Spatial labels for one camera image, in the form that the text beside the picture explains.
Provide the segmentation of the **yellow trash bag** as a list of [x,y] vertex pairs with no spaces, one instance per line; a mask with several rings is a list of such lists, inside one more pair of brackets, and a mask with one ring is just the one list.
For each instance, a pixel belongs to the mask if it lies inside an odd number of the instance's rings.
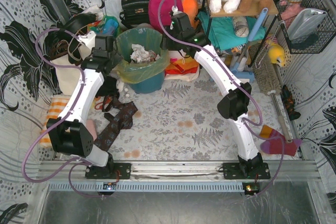
[[129,84],[163,73],[170,64],[168,51],[160,47],[162,34],[152,28],[132,28],[116,38],[122,60],[115,67],[120,79]]

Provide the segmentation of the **teal trash bin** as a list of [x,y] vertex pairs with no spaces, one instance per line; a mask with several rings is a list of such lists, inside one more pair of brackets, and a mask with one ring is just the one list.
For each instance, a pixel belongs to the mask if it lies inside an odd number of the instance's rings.
[[162,71],[144,81],[129,84],[129,87],[137,94],[148,94],[160,90],[164,82],[165,72]]

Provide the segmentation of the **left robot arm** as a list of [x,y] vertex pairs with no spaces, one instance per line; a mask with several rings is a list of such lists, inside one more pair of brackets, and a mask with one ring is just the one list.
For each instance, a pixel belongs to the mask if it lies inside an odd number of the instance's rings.
[[47,132],[55,152],[81,157],[93,166],[105,167],[109,154],[93,143],[86,127],[91,104],[105,77],[118,63],[114,38],[90,32],[79,41],[91,47],[91,54],[81,63],[80,77],[67,105],[56,119],[47,121]]

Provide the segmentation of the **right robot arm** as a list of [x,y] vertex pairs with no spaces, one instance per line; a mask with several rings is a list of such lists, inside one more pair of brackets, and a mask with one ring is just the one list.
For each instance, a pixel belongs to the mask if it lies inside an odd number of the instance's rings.
[[251,85],[241,82],[231,73],[207,36],[203,32],[195,31],[185,13],[178,12],[171,16],[169,27],[164,27],[161,21],[159,24],[165,35],[184,51],[188,51],[219,87],[223,98],[217,109],[220,115],[229,121],[236,135],[239,168],[245,177],[250,176],[263,163],[247,122]]

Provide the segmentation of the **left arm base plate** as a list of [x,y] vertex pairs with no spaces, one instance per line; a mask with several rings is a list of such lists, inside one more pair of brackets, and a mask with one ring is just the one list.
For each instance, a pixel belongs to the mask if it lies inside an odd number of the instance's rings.
[[131,163],[114,163],[113,169],[108,167],[87,166],[86,179],[130,179]]

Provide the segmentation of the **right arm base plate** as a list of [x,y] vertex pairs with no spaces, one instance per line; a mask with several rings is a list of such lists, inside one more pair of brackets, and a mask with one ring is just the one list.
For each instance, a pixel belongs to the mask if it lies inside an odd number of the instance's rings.
[[251,171],[244,172],[239,166],[240,163],[230,162],[223,163],[222,169],[225,179],[270,179],[270,170],[267,163],[262,163],[259,167],[252,169]]

